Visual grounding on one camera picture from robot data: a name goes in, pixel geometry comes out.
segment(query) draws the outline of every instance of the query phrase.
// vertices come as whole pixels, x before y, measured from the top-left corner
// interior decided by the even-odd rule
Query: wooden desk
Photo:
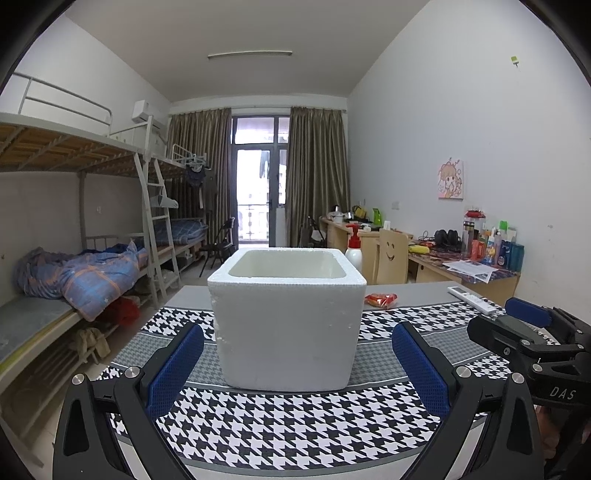
[[[448,271],[442,263],[459,260],[459,255],[457,255],[457,258],[453,254],[448,254],[448,256],[450,258],[444,259],[432,255],[409,254],[408,267],[411,271],[416,269],[417,283],[452,280],[501,306],[505,306],[505,302],[515,296],[515,289],[520,277],[518,273],[499,269],[493,274],[490,282],[475,282],[472,277]]]
[[[352,228],[347,228],[347,223],[335,223],[328,218],[320,219],[320,228],[326,233],[326,243],[328,248],[336,248],[343,253],[349,246],[349,235],[353,234]],[[361,274],[367,280],[368,285],[374,284],[374,263],[378,251],[379,232],[359,231],[361,239],[361,253],[363,254],[363,267]]]

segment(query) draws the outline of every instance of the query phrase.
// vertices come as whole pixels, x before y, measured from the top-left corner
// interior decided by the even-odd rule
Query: blue blanket
[[[175,245],[188,245],[198,242],[205,238],[207,234],[207,225],[201,220],[170,220],[170,228],[173,232],[173,242]],[[154,233],[156,235],[156,244],[168,246],[168,234],[166,233],[166,222],[154,224]]]
[[[14,267],[14,283],[26,296],[66,301],[89,322],[132,288],[147,252],[131,242],[121,254],[55,254],[32,250]]]

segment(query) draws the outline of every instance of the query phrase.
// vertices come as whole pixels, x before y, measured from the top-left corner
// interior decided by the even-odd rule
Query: air conditioner remote
[[[461,287],[448,287],[447,289],[454,297],[457,297],[461,301],[465,301],[468,305],[474,307],[484,315],[490,315],[491,313],[496,312],[496,307],[480,299],[473,293],[462,289]]]

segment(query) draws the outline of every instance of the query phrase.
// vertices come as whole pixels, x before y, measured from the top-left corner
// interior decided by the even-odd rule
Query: person's hand
[[[538,426],[540,427],[544,458],[549,460],[556,455],[556,447],[560,441],[560,431],[552,422],[550,418],[550,409],[548,407],[537,407],[535,409],[535,415],[538,417]]]

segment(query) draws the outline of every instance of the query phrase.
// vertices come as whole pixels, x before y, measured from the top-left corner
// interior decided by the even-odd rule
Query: upper bunk
[[[134,155],[143,157],[146,148],[137,147],[113,138],[124,131],[146,127],[146,136],[151,133],[151,121],[135,124],[119,132],[112,132],[112,112],[77,93],[53,85],[29,75],[15,73],[14,76],[27,80],[27,88],[22,96],[18,113],[0,113],[0,173],[15,171],[57,171],[137,177]],[[61,93],[71,95],[78,101],[86,102],[99,114],[88,114],[29,94],[31,85],[40,84]],[[79,115],[105,126],[105,135],[68,125],[22,115],[25,102],[37,102],[61,111]],[[151,157],[160,160],[160,170],[165,179],[184,174],[184,158],[171,160],[164,155],[149,152]]]

